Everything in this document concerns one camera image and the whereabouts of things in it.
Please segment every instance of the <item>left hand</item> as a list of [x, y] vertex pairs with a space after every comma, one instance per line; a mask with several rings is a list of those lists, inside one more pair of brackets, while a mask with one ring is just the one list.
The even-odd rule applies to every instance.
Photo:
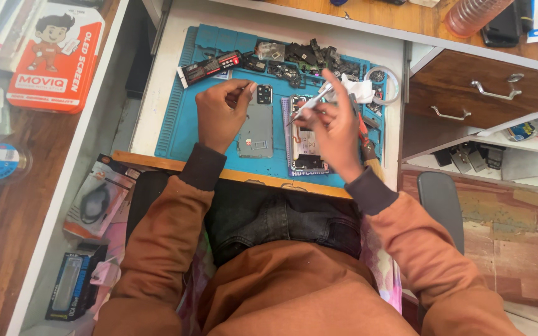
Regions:
[[199, 92], [198, 143], [225, 154], [246, 120], [248, 103], [257, 83], [232, 79]]

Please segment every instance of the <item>brown jacket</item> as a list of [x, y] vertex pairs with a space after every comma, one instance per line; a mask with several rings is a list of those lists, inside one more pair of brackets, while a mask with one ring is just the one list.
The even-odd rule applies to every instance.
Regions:
[[[188, 270], [225, 157], [195, 145], [130, 237], [122, 277], [94, 335], [180, 335]], [[475, 264], [412, 197], [367, 170], [346, 186], [370, 217], [422, 305], [423, 335], [522, 335]], [[221, 266], [203, 293], [198, 321], [209, 335], [416, 335], [373, 286], [370, 270], [312, 243], [273, 241]]]

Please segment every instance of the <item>oled screen box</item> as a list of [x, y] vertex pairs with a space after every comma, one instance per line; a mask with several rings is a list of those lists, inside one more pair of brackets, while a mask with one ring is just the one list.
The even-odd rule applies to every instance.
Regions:
[[38, 111], [82, 111], [104, 24], [93, 8], [48, 3], [11, 78], [10, 103]]

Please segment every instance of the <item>orange liquid bottle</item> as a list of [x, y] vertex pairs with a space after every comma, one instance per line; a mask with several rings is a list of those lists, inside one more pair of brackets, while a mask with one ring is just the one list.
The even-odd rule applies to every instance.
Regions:
[[445, 15], [445, 27], [456, 37], [470, 37], [512, 2], [513, 0], [459, 0]]

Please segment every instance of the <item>metal handle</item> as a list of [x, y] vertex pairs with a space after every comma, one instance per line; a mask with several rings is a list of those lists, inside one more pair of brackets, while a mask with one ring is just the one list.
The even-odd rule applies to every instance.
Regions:
[[464, 120], [465, 118], [467, 118], [469, 115], [472, 115], [472, 113], [470, 112], [467, 112], [466, 110], [464, 110], [464, 117], [460, 118], [460, 117], [453, 117], [452, 115], [445, 115], [445, 114], [441, 114], [439, 113], [439, 110], [437, 109], [437, 106], [431, 106], [431, 108], [433, 110], [435, 110], [435, 113], [437, 113], [438, 116], [440, 117], [444, 117], [444, 118], [450, 118], [450, 119], [456, 119], [456, 120]]
[[514, 97], [516, 95], [520, 95], [522, 93], [522, 91], [520, 91], [520, 90], [512, 90], [512, 92], [510, 92], [509, 96], [501, 96], [501, 95], [496, 95], [495, 93], [485, 92], [485, 90], [483, 90], [483, 85], [481, 85], [481, 82], [479, 82], [479, 81], [470, 82], [470, 86], [478, 88], [479, 92], [484, 96], [490, 96], [490, 97], [506, 99], [506, 100], [512, 100], [512, 99], [514, 99]]

